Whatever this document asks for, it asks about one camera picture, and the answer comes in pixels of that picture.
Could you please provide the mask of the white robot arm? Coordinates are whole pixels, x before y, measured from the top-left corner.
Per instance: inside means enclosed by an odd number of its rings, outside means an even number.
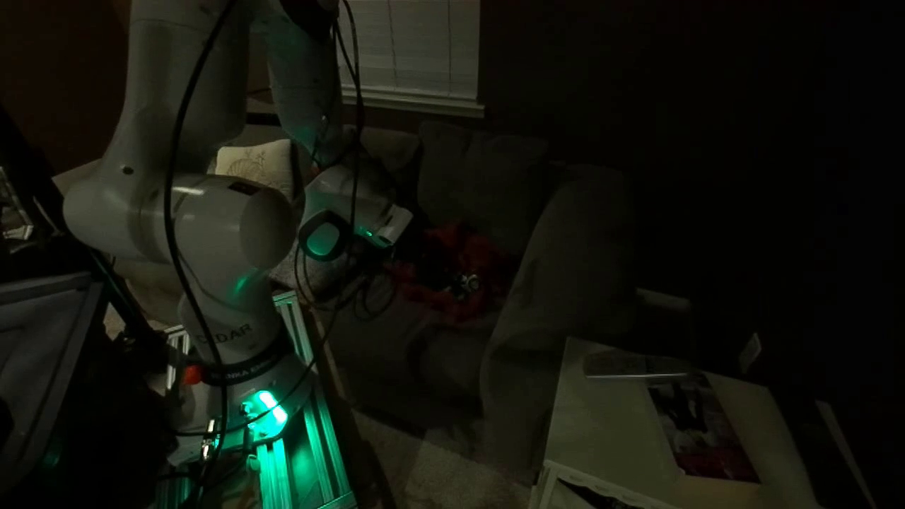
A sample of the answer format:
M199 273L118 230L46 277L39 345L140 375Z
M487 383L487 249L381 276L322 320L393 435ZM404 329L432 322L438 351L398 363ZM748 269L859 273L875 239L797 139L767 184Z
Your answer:
M376 197L352 167L336 124L336 21L342 0L134 0L125 102L92 178L65 194L76 240L116 259L168 264L181 320L202 345L205 385L229 421L240 392L275 375L258 361L287 329L268 273L294 232L335 219L387 246L410 209ZM318 167L297 201L213 163L247 124L248 40L265 35L277 119Z

